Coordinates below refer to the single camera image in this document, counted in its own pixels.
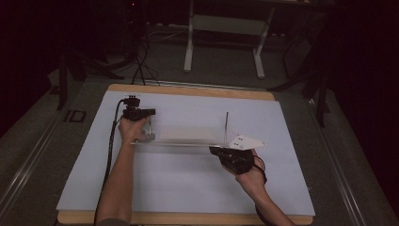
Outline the person's left hand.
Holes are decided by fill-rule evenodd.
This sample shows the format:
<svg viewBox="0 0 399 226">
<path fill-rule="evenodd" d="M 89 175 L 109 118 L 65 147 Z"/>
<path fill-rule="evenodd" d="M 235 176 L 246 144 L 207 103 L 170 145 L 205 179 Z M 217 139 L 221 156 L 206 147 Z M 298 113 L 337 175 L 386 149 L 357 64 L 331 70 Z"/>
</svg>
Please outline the person's left hand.
<svg viewBox="0 0 399 226">
<path fill-rule="evenodd" d="M 139 121 L 129 121 L 125 118 L 120 120 L 119 131 L 122 145 L 132 144 L 142 137 L 144 125 L 149 121 L 149 117 Z"/>
</svg>

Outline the person's right hand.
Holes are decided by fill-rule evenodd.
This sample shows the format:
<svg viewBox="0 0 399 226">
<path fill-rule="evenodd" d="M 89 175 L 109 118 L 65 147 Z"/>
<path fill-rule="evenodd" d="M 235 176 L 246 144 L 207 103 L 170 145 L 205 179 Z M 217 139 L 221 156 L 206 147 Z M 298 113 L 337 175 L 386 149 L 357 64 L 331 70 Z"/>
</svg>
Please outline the person's right hand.
<svg viewBox="0 0 399 226">
<path fill-rule="evenodd" d="M 235 176 L 235 180 L 252 200 L 262 199 L 267 195 L 265 189 L 265 166 L 263 160 L 252 150 L 254 165 L 249 172 Z"/>
</svg>

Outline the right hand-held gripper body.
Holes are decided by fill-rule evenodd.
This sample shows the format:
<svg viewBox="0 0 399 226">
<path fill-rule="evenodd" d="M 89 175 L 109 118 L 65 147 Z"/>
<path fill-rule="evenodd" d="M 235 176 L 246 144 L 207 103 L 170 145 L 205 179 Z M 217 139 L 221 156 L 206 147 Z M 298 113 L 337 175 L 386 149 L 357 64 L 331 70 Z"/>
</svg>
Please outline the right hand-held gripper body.
<svg viewBox="0 0 399 226">
<path fill-rule="evenodd" d="M 264 171 L 264 161 L 252 151 L 265 146 L 264 141 L 239 135 L 227 147 L 218 147 L 217 156 L 221 165 L 236 175 L 250 172 L 252 168 Z"/>
</svg>

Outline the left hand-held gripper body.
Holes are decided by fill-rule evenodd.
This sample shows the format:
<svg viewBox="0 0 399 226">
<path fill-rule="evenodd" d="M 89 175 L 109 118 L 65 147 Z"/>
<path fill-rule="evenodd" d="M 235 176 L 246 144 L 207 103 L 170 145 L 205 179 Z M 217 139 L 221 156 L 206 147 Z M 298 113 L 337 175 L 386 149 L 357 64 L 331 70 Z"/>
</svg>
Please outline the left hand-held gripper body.
<svg viewBox="0 0 399 226">
<path fill-rule="evenodd" d="M 130 95 L 122 100 L 125 108 L 122 110 L 122 117 L 129 121 L 139 121 L 149 116 L 148 112 L 139 108 L 140 100 Z"/>
</svg>

